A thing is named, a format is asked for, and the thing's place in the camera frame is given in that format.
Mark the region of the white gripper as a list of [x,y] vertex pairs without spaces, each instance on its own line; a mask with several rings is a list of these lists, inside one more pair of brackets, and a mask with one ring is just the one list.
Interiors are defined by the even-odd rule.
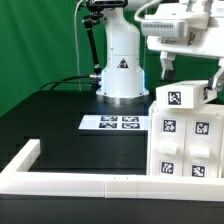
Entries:
[[[173,68],[175,54],[204,58],[224,58],[224,16],[212,14],[206,30],[191,30],[185,38],[149,36],[147,38],[147,47],[152,51],[162,51],[160,53],[161,78],[172,81],[175,78]],[[208,89],[220,92],[223,87],[224,67],[220,67],[216,74],[209,78]]]

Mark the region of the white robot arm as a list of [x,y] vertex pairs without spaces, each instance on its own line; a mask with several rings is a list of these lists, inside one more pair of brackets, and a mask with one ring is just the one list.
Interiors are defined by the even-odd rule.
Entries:
[[116,104],[143,101],[145,73],[139,65],[140,37],[160,53],[161,78],[175,76],[177,55],[213,58],[219,69],[208,80],[182,81],[156,89],[168,108],[195,108],[224,87],[224,0],[83,0],[83,18],[100,80],[97,98]]

